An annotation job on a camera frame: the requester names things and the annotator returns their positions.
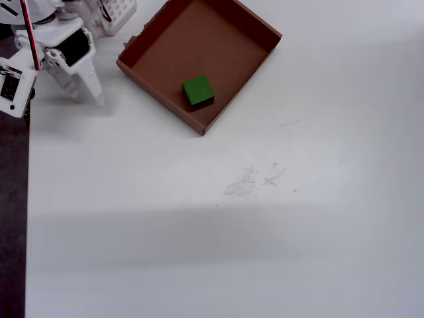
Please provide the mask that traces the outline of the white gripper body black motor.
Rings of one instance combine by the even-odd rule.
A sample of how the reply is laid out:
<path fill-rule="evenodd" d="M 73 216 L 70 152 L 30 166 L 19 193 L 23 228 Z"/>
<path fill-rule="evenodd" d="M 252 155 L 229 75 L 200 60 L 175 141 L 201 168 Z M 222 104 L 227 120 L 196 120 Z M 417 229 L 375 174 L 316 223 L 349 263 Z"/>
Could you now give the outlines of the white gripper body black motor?
<path fill-rule="evenodd" d="M 86 54 L 95 53 L 92 34 L 79 17 L 54 17 L 46 22 L 31 24 L 29 29 L 18 28 L 15 31 L 15 45 L 18 51 L 13 55 L 13 63 L 19 70 L 45 70 L 46 48 L 60 50 L 68 67 Z"/>

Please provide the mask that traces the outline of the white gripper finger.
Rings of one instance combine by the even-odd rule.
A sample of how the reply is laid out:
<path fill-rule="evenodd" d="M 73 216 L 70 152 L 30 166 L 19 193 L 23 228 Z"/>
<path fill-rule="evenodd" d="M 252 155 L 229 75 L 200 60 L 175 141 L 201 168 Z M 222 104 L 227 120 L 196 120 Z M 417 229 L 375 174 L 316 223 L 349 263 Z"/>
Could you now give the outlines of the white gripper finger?
<path fill-rule="evenodd" d="M 53 77 L 56 83 L 72 98 L 78 97 L 78 89 L 62 52 L 55 48 L 46 48 L 44 51 L 45 70 Z"/>
<path fill-rule="evenodd" d="M 105 96 L 93 63 L 93 54 L 86 54 L 73 66 L 69 67 L 70 75 L 75 81 L 80 99 L 89 99 L 98 107 L 104 106 Z"/>

